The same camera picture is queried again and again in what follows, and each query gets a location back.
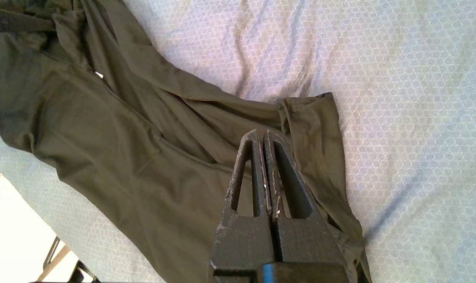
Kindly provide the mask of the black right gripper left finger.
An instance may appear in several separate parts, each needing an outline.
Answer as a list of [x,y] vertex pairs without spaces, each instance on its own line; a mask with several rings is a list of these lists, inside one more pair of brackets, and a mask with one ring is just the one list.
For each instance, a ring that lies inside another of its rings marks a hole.
[[[252,163],[251,217],[238,214],[247,161]],[[271,200],[261,139],[256,130],[240,140],[224,198],[221,220],[210,254],[209,281],[257,281],[260,267],[275,260],[271,233]]]

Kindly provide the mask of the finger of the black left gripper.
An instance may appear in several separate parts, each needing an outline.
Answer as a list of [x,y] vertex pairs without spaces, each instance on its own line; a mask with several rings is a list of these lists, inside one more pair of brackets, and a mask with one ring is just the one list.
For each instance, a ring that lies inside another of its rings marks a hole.
[[52,20],[0,9],[0,32],[46,32],[55,31]]

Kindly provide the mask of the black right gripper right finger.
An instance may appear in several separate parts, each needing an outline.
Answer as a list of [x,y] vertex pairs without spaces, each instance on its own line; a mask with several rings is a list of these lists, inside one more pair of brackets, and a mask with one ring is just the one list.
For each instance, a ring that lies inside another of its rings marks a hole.
[[345,276],[346,263],[286,142],[264,136],[274,276]]

